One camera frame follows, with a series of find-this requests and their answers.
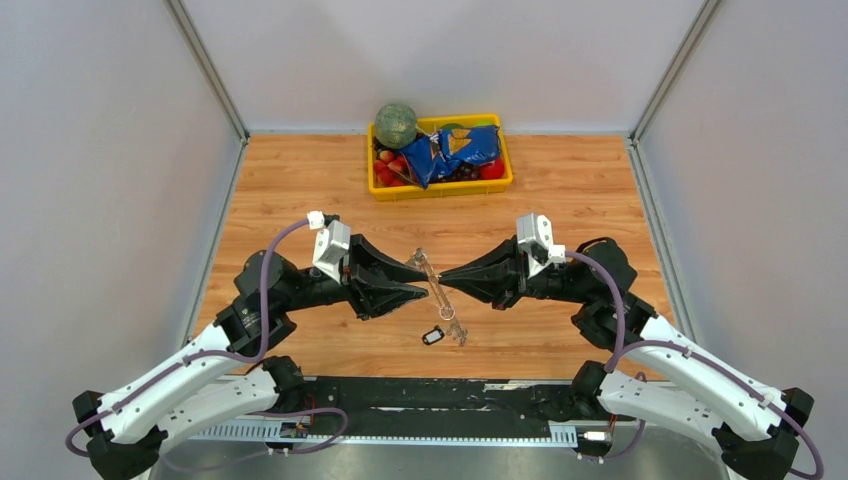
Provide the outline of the metal key holder plate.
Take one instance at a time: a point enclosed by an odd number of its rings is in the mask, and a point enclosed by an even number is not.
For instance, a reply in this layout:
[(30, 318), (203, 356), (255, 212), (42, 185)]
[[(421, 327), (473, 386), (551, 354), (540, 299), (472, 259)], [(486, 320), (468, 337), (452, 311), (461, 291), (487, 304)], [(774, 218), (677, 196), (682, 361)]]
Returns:
[(440, 327), (445, 331), (446, 337), (450, 336), (460, 347), (464, 347), (467, 342), (468, 330), (462, 325), (456, 308), (439, 283), (439, 276), (430, 263), (427, 254), (422, 248), (418, 248), (407, 264), (414, 266), (426, 274), (431, 293), (438, 305), (438, 315), (445, 323), (444, 327)]

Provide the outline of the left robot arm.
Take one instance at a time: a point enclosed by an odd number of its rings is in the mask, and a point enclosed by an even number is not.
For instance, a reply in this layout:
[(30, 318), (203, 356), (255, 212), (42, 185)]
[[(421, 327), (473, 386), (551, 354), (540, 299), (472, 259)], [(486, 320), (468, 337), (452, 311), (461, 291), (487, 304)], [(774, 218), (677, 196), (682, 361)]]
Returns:
[(257, 251), (234, 283), (239, 292), (181, 350), (108, 393), (72, 402), (88, 437), (85, 456), (103, 479), (132, 479), (155, 465), (176, 436), (165, 417), (219, 376), (255, 364), (296, 329), (293, 311), (348, 304), (360, 320), (387, 315), (427, 297), (426, 274), (380, 252), (361, 234), (316, 237), (312, 266), (299, 268), (272, 249)]

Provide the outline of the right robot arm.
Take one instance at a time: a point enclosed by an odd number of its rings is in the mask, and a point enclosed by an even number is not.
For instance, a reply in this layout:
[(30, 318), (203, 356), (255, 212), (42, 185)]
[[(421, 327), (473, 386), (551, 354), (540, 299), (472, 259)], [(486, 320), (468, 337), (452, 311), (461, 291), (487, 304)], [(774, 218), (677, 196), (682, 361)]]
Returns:
[(795, 475), (798, 450), (815, 450), (805, 430), (813, 398), (761, 382), (699, 346), (631, 292), (636, 276), (609, 237), (568, 250), (515, 236), (439, 281), (496, 310), (523, 298), (576, 304), (573, 324), (610, 354), (573, 379), (580, 415), (606, 410), (675, 431), (746, 479)]

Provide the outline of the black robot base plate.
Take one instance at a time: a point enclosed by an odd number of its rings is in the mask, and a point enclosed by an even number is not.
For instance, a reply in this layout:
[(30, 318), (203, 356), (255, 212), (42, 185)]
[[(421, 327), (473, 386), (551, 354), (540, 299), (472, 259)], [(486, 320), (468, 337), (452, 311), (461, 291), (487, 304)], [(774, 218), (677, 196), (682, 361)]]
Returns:
[(567, 383), (321, 376), (280, 395), (274, 413), (306, 411), (316, 434), (541, 439), (553, 422), (605, 427), (610, 413)]

